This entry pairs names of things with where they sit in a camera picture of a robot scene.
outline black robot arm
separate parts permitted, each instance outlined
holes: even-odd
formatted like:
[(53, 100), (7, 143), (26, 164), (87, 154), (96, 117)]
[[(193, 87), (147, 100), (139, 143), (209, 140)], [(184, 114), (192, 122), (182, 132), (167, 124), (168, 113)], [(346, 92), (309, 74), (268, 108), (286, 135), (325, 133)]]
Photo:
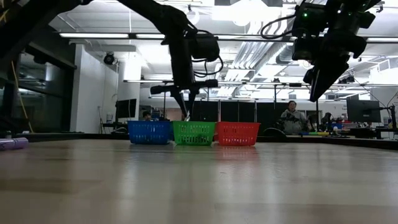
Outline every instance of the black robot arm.
[[(19, 52), (46, 26), (55, 16), (67, 12), (92, 0), (30, 0), (16, 18), (0, 28), (0, 68), (9, 66)], [(170, 91), (179, 103), (185, 117), (189, 117), (183, 100), (182, 90), (190, 90), (190, 101), (195, 100), (199, 88), (216, 87), (216, 80), (196, 82), (192, 69), (193, 58), (204, 58), (211, 62), (220, 54), (217, 38), (210, 33), (198, 34), (198, 30), (189, 22), (180, 10), (159, 4), (153, 0), (118, 0), (131, 10), (145, 17), (166, 36), (162, 44), (168, 44), (171, 55), (173, 86), (157, 86), (152, 94)]]

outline purple object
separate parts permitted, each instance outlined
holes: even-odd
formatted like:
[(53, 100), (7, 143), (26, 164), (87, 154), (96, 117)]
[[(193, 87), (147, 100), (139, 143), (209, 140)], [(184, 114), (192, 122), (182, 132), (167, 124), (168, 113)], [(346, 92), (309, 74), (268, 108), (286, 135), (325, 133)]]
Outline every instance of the purple object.
[(0, 139), (0, 151), (23, 149), (29, 141), (26, 138)]

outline person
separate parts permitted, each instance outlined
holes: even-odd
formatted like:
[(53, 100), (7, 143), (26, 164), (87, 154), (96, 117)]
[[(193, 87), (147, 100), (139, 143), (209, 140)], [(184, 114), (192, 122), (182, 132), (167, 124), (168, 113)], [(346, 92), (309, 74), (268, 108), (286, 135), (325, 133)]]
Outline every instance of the person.
[(296, 106), (295, 101), (290, 101), (289, 107), (280, 116), (281, 118), (286, 118), (284, 124), (285, 134), (300, 134), (307, 123), (304, 115), (296, 110)]
[(142, 117), (144, 118), (144, 121), (151, 121), (151, 119), (152, 119), (150, 112), (148, 112), (148, 111), (144, 111), (142, 113)]

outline wooden floor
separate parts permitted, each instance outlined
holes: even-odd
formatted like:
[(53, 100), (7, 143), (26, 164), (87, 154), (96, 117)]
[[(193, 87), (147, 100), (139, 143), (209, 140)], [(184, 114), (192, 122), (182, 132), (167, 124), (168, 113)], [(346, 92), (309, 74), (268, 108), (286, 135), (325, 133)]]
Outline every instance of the wooden floor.
[(398, 223), (398, 153), (321, 144), (0, 152), (0, 223)]

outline red basket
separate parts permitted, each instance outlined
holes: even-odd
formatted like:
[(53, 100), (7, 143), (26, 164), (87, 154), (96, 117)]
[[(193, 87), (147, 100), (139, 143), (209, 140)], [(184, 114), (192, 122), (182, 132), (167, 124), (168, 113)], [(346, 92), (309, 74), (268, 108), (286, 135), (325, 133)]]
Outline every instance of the red basket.
[(218, 142), (221, 146), (253, 146), (259, 127), (260, 123), (219, 122)]

